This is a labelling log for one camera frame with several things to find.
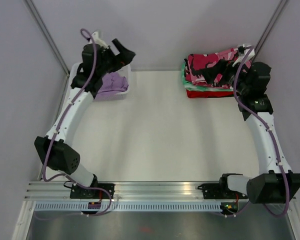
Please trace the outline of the lilac trousers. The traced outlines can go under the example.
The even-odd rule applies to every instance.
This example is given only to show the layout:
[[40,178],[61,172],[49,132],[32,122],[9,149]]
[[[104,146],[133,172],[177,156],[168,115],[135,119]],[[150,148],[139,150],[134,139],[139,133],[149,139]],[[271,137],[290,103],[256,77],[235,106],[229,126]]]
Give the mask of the lilac trousers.
[[128,90],[129,83],[125,76],[121,76],[118,72],[106,74],[102,78],[102,86],[96,94],[96,98],[105,98]]

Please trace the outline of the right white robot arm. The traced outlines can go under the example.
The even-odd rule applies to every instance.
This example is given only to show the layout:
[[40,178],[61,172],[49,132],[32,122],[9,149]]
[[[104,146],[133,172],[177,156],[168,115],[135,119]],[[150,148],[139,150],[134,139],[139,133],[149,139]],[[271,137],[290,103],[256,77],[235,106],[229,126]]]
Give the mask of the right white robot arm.
[[242,194],[253,204],[286,204],[300,188],[300,174],[294,173],[281,149],[275,130],[273,108],[266,95],[271,79],[271,67],[263,62],[244,66],[238,73],[239,64],[219,60],[205,71],[211,83],[221,75],[216,84],[235,88],[239,100],[238,108],[248,125],[254,141],[259,174],[253,178],[239,173],[224,173],[218,183],[202,184],[206,199],[230,199]]

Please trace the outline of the white plastic basket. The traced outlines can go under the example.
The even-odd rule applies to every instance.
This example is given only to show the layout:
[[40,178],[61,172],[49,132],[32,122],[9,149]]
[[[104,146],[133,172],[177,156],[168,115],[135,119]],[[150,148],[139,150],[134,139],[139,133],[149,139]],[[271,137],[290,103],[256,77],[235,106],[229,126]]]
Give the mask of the white plastic basket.
[[100,101],[114,101],[114,100],[124,100],[127,97],[127,94],[129,92],[129,80],[131,78],[131,66],[128,64],[126,66],[124,66],[123,68],[121,68],[120,70],[116,71],[117,73],[119,73],[120,76],[122,77],[126,77],[127,81],[128,81],[128,90],[121,92],[121,93],[117,93],[115,95],[112,96],[108,96],[108,97],[102,97],[102,98],[94,98],[95,102],[100,102]]

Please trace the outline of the pink camouflage trousers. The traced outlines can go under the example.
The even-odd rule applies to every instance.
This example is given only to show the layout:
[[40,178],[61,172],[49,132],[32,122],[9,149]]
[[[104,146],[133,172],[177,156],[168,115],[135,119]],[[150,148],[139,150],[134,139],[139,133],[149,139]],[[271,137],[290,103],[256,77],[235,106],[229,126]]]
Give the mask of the pink camouflage trousers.
[[[214,87],[220,89],[230,89],[231,84],[207,84],[205,80],[206,68],[226,69],[230,64],[238,58],[238,47],[230,48],[216,53],[209,54],[189,54],[185,59],[185,79],[195,86]],[[218,74],[214,80],[216,83],[220,81],[222,74]]]

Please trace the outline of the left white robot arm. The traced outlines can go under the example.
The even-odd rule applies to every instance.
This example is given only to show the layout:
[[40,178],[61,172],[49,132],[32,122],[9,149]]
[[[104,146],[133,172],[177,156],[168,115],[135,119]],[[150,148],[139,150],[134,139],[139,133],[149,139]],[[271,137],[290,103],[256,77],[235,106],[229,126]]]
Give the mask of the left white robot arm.
[[83,114],[102,87],[102,78],[129,65],[136,55],[118,39],[112,43],[118,54],[101,42],[91,41],[83,47],[82,62],[70,73],[73,79],[65,108],[46,135],[37,136],[34,141],[42,163],[42,179],[52,181],[53,177],[46,177],[46,170],[57,171],[59,177],[72,182],[71,191],[80,198],[95,198],[103,189],[97,176],[81,164],[80,154],[72,148],[73,138]]

